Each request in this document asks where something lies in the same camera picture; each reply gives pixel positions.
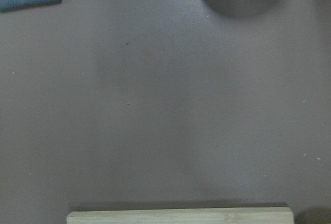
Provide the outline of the wooden cutting board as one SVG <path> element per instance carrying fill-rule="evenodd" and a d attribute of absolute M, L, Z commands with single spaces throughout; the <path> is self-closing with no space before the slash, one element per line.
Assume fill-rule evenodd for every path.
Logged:
<path fill-rule="evenodd" d="M 67 223 L 294 223 L 288 207 L 72 212 Z"/>

